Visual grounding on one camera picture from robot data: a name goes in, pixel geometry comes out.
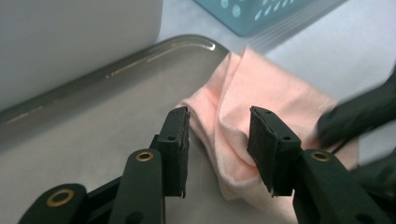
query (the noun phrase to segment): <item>black plastic part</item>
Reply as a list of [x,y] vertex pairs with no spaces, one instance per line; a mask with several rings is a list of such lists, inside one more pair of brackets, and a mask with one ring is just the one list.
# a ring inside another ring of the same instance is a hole
[[[305,150],[297,169],[307,190],[296,189],[296,192],[309,193],[300,194],[299,198],[311,197],[318,209],[319,222],[312,223],[392,223],[333,154],[319,149]],[[295,207],[299,222],[306,223],[306,217],[311,215],[299,209],[299,205]]]
[[163,224],[164,221],[161,153],[155,149],[138,150],[128,158],[108,223]]
[[110,218],[121,177],[114,179],[88,194],[89,217],[87,223],[105,224]]
[[396,119],[396,70],[381,86],[336,106],[318,120],[323,147],[348,141]]
[[157,149],[158,136],[160,136],[160,135],[159,134],[154,135],[148,148]]
[[169,112],[157,146],[163,156],[163,193],[165,196],[186,196],[186,181],[189,159],[189,120],[187,107]]
[[396,151],[350,173],[396,223]]
[[256,162],[262,181],[274,196],[290,196],[292,165],[299,159],[301,140],[273,112],[250,108],[247,152]]
[[44,192],[26,211],[20,224],[85,223],[87,191],[79,184],[64,184]]
[[304,181],[296,182],[293,197],[294,213],[302,224],[320,223],[319,211]]

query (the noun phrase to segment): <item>blue container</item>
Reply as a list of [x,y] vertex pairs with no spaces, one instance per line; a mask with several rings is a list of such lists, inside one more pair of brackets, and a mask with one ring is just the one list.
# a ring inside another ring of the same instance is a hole
[[249,35],[313,0],[195,0],[237,35]]

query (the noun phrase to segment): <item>pink towel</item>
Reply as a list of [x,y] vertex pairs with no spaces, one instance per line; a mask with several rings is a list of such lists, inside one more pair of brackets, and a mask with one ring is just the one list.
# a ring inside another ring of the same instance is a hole
[[[208,82],[180,105],[191,112],[191,127],[204,143],[226,199],[243,198],[289,222],[296,222],[291,197],[272,198],[247,153],[249,109],[274,111],[302,139],[316,147],[315,125],[335,101],[285,72],[251,49],[230,53]],[[357,162],[357,140],[337,153],[345,167]]]

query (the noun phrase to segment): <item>metal tray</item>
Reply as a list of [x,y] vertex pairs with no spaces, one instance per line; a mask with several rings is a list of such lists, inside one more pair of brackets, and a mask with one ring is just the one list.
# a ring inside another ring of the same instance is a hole
[[[0,113],[0,223],[16,223],[45,190],[87,191],[120,176],[169,110],[206,83],[228,50],[205,37],[166,40]],[[225,201],[205,149],[191,137],[187,197],[166,198],[168,223],[279,223]]]

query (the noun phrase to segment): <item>white surface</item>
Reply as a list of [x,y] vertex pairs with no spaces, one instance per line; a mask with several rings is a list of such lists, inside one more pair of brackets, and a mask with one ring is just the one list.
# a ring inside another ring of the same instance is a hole
[[1,1],[0,111],[154,43],[162,2]]

